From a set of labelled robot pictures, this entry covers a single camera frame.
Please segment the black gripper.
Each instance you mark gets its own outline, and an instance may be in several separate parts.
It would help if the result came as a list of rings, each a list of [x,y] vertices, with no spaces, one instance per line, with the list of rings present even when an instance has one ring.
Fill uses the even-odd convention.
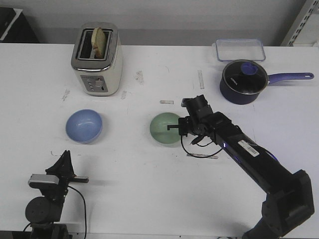
[[[70,150],[65,150],[59,159],[48,169],[45,170],[48,175],[60,175],[64,167],[64,158],[66,157],[66,170],[67,177],[57,176],[59,178],[59,184],[55,186],[49,186],[47,188],[40,189],[43,196],[48,199],[62,199],[68,193],[68,185],[70,182],[76,183],[88,183],[88,177],[76,176],[74,173]]]
[[[199,95],[195,98],[183,98],[181,106],[187,109],[189,116],[179,118],[178,125],[167,125],[167,130],[178,128],[178,133],[181,136],[186,136],[187,134],[205,135],[208,129],[206,123],[204,123],[204,119],[213,114],[205,96]]]

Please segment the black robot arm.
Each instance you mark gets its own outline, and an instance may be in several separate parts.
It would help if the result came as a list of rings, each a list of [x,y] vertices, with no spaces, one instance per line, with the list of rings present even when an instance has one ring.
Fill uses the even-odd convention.
[[[31,239],[71,239],[66,224],[60,224],[65,197],[68,190],[79,192],[70,183],[88,183],[88,177],[74,173],[71,153],[65,150],[45,174],[32,174],[28,180],[31,188],[38,189],[41,196],[32,199],[26,206],[25,217],[32,228]]]
[[[262,217],[244,239],[278,239],[301,225],[315,212],[312,184],[304,170],[291,173],[275,156],[243,133],[221,112],[213,112],[204,95],[184,98],[188,116],[176,125],[181,137],[188,134],[197,144],[208,137],[219,145],[266,193]]]

